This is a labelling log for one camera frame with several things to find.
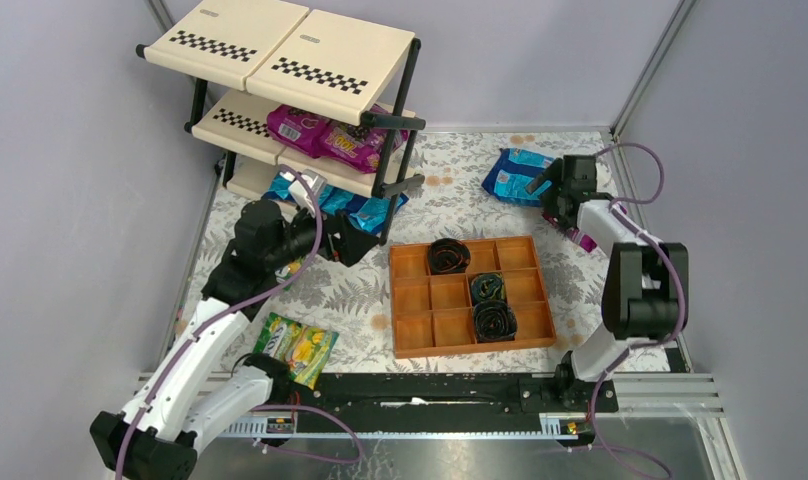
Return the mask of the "blue candy bag corner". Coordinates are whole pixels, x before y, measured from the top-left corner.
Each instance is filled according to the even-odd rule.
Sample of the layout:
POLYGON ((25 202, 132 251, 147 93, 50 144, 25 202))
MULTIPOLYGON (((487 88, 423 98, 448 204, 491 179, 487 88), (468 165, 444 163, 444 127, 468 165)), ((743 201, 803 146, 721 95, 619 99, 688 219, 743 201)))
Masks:
POLYGON ((527 185, 554 161, 553 157, 516 148, 503 148, 481 187, 499 201, 526 207, 539 207, 539 196, 549 187, 546 181, 534 193, 527 185))

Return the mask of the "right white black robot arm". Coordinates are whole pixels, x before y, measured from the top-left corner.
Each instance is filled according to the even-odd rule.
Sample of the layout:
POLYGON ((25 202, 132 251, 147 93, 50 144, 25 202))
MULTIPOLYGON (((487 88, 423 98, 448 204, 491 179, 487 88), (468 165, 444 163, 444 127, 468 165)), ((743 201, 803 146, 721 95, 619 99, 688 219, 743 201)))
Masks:
POLYGON ((551 388, 567 410, 579 412, 632 351, 665 344, 686 325, 688 251, 650 234, 628 216, 623 201, 599 191, 592 155, 554 160, 527 189, 539 195, 548 220, 591 237, 609 259, 601 323, 564 355, 551 388))

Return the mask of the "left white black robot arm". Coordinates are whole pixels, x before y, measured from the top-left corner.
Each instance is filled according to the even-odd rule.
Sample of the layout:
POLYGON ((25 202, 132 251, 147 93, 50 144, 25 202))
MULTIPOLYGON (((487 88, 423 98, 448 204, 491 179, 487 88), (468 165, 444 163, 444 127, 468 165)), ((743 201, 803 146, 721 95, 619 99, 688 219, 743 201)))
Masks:
POLYGON ((199 392, 227 347, 287 286, 279 270, 316 258, 352 266, 378 243, 344 212, 301 208, 285 220, 271 200, 245 205, 167 357, 120 412, 102 411, 92 421, 89 433, 105 467, 118 479, 187 479, 199 455, 241 416, 269 403, 283 408, 294 383, 286 364, 264 353, 243 360, 207 396, 199 392))

